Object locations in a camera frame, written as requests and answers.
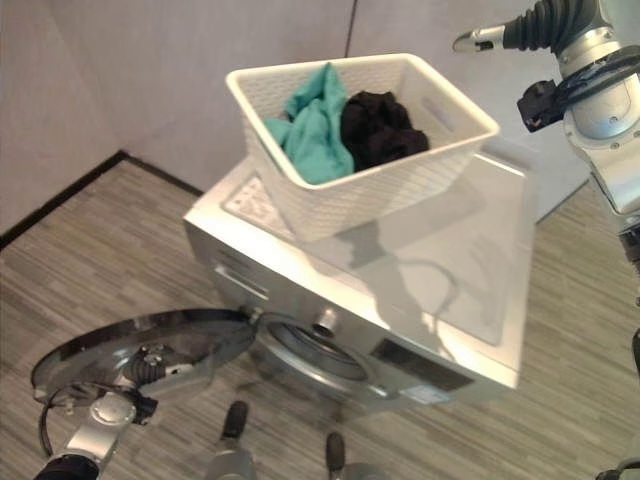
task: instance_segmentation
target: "white basket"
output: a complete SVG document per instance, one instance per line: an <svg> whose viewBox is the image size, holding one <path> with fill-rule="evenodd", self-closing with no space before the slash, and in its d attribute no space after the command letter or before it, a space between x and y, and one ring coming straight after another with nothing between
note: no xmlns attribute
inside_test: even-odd
<svg viewBox="0 0 640 480"><path fill-rule="evenodd" d="M244 114L249 156L294 233L312 241L360 225L446 190L498 124L447 79L414 55L328 60L350 97L393 92L431 149L321 185L305 182L263 119L327 61L236 70L227 85Z"/></svg>

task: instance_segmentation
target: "laundry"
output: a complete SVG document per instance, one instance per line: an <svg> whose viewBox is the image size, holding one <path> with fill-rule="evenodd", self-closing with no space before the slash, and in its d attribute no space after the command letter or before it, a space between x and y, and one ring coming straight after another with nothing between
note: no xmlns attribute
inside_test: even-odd
<svg viewBox="0 0 640 480"><path fill-rule="evenodd" d="M356 172L429 149L429 139L414 130L407 110L391 92L360 92L342 112L341 138Z"/></svg>
<svg viewBox="0 0 640 480"><path fill-rule="evenodd" d="M291 121L264 120L300 176L313 185L354 172L353 157L340 139L340 116L347 93L335 68L327 63L287 100Z"/></svg>

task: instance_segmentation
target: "white wall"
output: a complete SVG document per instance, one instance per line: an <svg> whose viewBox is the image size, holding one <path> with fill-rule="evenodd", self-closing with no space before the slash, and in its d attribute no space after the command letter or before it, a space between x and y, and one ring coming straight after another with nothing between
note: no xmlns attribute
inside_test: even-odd
<svg viewBox="0 0 640 480"><path fill-rule="evenodd" d="M608 0L640 43L640 2ZM515 101L557 77L545 52L453 55L452 40L529 0L359 0L350 54L410 51L494 116L491 149L540 173L540 214L586 177L558 126L531 135ZM340 57L352 1L6 0L0 108L0 232L125 148L207 189L243 155L224 85L241 67Z"/></svg>
<svg viewBox="0 0 640 480"><path fill-rule="evenodd" d="M0 233L116 152L41 0L6 0L0 33Z"/></svg>
<svg viewBox="0 0 640 480"><path fill-rule="evenodd" d="M640 1L607 2L621 40L640 44ZM501 126L500 137L487 150L539 174L542 216L588 175L564 139L561 124L531 134L516 107L532 83L560 80L555 57L548 51L460 54L451 50L461 33L504 23L533 4L533 0L360 0L349 54L415 53L456 84Z"/></svg>
<svg viewBox="0 0 640 480"><path fill-rule="evenodd" d="M51 0L121 146L200 188L244 155L231 70L344 55L351 1Z"/></svg>

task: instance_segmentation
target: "washing machine drum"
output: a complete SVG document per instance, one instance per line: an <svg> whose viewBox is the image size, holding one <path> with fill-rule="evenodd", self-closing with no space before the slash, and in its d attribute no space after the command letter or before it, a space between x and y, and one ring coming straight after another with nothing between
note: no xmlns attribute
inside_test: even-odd
<svg viewBox="0 0 640 480"><path fill-rule="evenodd" d="M352 355L317 332L291 323L288 317L272 316L266 330L282 348L328 375L351 381L367 379L366 370Z"/></svg>

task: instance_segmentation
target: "black cloth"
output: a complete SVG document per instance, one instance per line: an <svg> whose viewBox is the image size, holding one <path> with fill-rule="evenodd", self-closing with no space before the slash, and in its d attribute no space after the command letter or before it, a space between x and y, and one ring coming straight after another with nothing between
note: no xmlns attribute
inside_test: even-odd
<svg viewBox="0 0 640 480"><path fill-rule="evenodd" d="M391 92L351 97L342 111L340 134L356 172L429 149L427 136L413 129L407 110Z"/></svg>

